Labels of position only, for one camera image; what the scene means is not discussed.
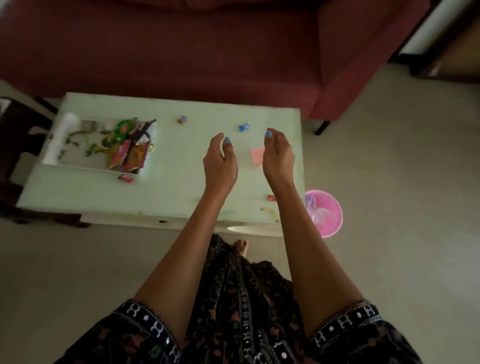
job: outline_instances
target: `black sofa leg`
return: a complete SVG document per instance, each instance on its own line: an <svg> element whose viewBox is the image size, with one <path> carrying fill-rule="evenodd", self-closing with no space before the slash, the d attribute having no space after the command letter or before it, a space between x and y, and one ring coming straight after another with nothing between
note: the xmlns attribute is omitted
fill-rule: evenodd
<svg viewBox="0 0 480 364"><path fill-rule="evenodd" d="M320 125L320 128L318 128L315 132L315 135L320 135L321 133L323 133L327 126L330 125L330 123L331 121L324 121L322 125Z"/></svg>

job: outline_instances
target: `pink sticky note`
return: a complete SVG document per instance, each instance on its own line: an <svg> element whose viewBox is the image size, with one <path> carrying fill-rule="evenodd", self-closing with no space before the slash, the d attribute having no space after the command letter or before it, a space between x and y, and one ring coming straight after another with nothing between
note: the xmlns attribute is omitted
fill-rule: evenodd
<svg viewBox="0 0 480 364"><path fill-rule="evenodd" d="M260 148L255 148L250 151L252 154L252 160L253 163L256 166L261 166L264 162L264 152L265 152L265 147L261 146Z"/></svg>

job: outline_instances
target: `maroon couch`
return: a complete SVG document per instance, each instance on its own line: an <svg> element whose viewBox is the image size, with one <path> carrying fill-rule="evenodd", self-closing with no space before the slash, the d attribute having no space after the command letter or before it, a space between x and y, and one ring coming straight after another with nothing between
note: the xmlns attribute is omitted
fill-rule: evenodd
<svg viewBox="0 0 480 364"><path fill-rule="evenodd" d="M10 0L0 79L32 96L296 107L337 120L430 3L239 1Z"/></svg>

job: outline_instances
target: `person's right arm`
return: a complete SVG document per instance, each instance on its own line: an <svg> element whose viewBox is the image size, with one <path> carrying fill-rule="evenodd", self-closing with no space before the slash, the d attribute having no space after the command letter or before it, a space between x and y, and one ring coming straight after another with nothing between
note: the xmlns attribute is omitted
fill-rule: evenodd
<svg viewBox="0 0 480 364"><path fill-rule="evenodd" d="M307 335L338 311L363 300L313 224L293 183L295 156L285 135L268 129L263 169L282 224L294 296Z"/></svg>

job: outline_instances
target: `patterned clothing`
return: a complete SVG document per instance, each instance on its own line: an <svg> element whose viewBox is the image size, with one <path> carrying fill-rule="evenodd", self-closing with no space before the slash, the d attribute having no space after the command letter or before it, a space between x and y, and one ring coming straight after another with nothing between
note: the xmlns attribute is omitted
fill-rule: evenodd
<svg viewBox="0 0 480 364"><path fill-rule="evenodd" d="M58 363L421 363L368 301L305 337L292 283L269 262L250 264L213 235L181 351L167 325L129 300L84 334Z"/></svg>

